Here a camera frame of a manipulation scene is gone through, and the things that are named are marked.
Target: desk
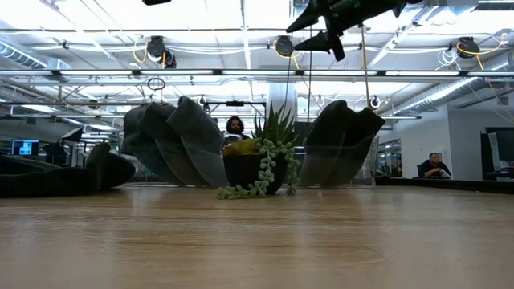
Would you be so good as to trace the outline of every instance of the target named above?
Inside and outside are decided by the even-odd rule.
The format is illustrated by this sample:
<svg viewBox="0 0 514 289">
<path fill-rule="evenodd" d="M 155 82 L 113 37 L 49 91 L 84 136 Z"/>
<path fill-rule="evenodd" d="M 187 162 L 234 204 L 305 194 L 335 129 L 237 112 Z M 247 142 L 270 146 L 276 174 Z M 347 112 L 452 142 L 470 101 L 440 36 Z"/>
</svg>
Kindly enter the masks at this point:
<svg viewBox="0 0 514 289">
<path fill-rule="evenodd" d="M 377 178 L 377 185 L 406 185 L 440 189 L 459 189 L 485 193 L 514 194 L 514 181 L 461 181 L 442 178 Z"/>
<path fill-rule="evenodd" d="M 514 196 L 124 188 L 0 200 L 2 289 L 507 289 Z"/>
</svg>

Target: ceiling light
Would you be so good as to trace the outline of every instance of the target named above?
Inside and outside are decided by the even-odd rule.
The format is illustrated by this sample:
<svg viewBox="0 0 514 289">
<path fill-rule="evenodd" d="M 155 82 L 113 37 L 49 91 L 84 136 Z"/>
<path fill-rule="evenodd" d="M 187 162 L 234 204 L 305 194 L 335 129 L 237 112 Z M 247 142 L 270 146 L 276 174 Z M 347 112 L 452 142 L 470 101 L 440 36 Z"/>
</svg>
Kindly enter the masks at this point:
<svg viewBox="0 0 514 289">
<path fill-rule="evenodd" d="M 137 67 L 137 69 L 139 69 L 139 70 L 142 69 L 141 66 L 139 66 L 139 64 L 137 64 L 137 63 L 129 63 L 128 65 Z"/>
<path fill-rule="evenodd" d="M 388 71 L 387 76 L 457 76 L 460 71 Z"/>
<path fill-rule="evenodd" d="M 77 121 L 77 120 L 72 120 L 72 119 L 68 119 L 68 118 L 64 118 L 64 120 L 69 122 L 70 124 L 84 125 L 83 123 L 81 123 L 80 121 Z"/>
<path fill-rule="evenodd" d="M 421 120 L 421 116 L 381 116 L 384 120 Z"/>
<path fill-rule="evenodd" d="M 17 71 L 0 71 L 0 75 L 52 75 L 51 71 L 44 70 L 17 70 Z"/>
<path fill-rule="evenodd" d="M 118 71 L 102 71 L 102 70 L 90 70 L 90 71 L 60 71 L 61 75 L 131 75 L 132 71 L 118 70 Z"/>
<path fill-rule="evenodd" d="M 55 117 L 58 117 L 58 118 L 95 118 L 96 116 L 92 116 L 92 115 L 70 115 L 70 116 L 56 115 Z"/>
<path fill-rule="evenodd" d="M 174 69 L 174 70 L 143 70 L 142 75 L 213 75 L 211 70 L 187 70 L 187 69 Z"/>
<path fill-rule="evenodd" d="M 51 115 L 8 115 L 10 117 L 51 118 Z"/>
<path fill-rule="evenodd" d="M 467 76 L 514 76 L 514 71 L 470 71 Z"/>
<path fill-rule="evenodd" d="M 368 71 L 368 75 L 375 76 L 376 71 Z M 322 76 L 364 76 L 365 71 L 306 71 L 305 75 Z"/>
<path fill-rule="evenodd" d="M 223 70 L 223 75 L 292 75 L 294 71 Z"/>
<path fill-rule="evenodd" d="M 32 110 L 35 110 L 35 111 L 38 111 L 38 112 L 46 112 L 46 113 L 52 113 L 52 112 L 57 112 L 58 111 L 57 109 L 50 108 L 50 107 L 45 106 L 45 105 L 25 104 L 25 105 L 22 105 L 22 107 L 29 108 L 29 109 L 32 109 Z"/>
<path fill-rule="evenodd" d="M 99 129 L 99 130 L 116 130 L 113 127 L 110 127 L 107 125 L 102 125 L 102 124 L 89 124 L 89 126 L 92 128 L 95 128 L 95 129 Z"/>
<path fill-rule="evenodd" d="M 514 3 L 514 0 L 479 0 L 479 4 L 509 4 Z"/>
</svg>

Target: string of pearls plant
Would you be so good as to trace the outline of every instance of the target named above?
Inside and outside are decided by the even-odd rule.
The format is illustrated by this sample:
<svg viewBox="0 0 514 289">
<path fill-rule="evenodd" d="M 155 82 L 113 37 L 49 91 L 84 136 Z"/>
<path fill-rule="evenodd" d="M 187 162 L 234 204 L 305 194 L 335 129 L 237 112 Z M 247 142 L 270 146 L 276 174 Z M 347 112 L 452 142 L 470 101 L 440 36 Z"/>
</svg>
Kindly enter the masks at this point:
<svg viewBox="0 0 514 289">
<path fill-rule="evenodd" d="M 243 189 L 241 185 L 235 187 L 226 187 L 219 189 L 218 199 L 226 200 L 230 198 L 249 198 L 249 197 L 266 197 L 266 188 L 275 181 L 275 175 L 271 171 L 272 168 L 276 167 L 277 157 L 284 157 L 284 160 L 288 162 L 288 170 L 286 173 L 286 180 L 288 182 L 288 190 L 286 193 L 289 196 L 294 196 L 296 193 L 295 183 L 298 181 L 296 171 L 300 166 L 300 162 L 293 158 L 295 149 L 292 144 L 277 142 L 273 144 L 272 141 L 265 139 L 262 144 L 257 143 L 255 148 L 259 150 L 264 158 L 260 161 L 259 180 L 253 184 L 248 184 L 249 189 Z"/>
</svg>

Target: monitor screen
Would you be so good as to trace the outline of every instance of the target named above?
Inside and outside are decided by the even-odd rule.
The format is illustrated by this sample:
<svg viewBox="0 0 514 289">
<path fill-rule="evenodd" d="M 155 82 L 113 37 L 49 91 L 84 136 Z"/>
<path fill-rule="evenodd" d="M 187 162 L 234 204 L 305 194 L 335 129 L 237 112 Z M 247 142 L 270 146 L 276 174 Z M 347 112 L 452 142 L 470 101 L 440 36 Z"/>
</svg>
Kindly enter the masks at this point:
<svg viewBox="0 0 514 289">
<path fill-rule="evenodd" d="M 37 156 L 39 151 L 38 140 L 13 140 L 10 153 L 16 156 Z"/>
</svg>

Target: black plant pot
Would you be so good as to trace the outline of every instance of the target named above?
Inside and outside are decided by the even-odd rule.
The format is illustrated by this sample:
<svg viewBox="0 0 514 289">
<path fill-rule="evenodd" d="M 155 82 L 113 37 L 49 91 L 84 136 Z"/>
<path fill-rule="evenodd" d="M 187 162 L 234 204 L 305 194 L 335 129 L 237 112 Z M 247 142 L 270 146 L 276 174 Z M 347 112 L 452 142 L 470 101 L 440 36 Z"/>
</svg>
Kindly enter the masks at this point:
<svg viewBox="0 0 514 289">
<path fill-rule="evenodd" d="M 249 189 L 249 184 L 254 184 L 259 180 L 260 160 L 264 155 L 242 155 L 227 156 L 223 158 L 225 164 L 225 174 L 231 186 L 241 185 L 243 189 Z M 266 194 L 274 194 L 280 189 L 286 177 L 288 163 L 284 160 L 284 155 L 280 154 L 273 160 L 276 167 L 271 171 L 275 175 L 275 181 L 266 188 Z"/>
</svg>

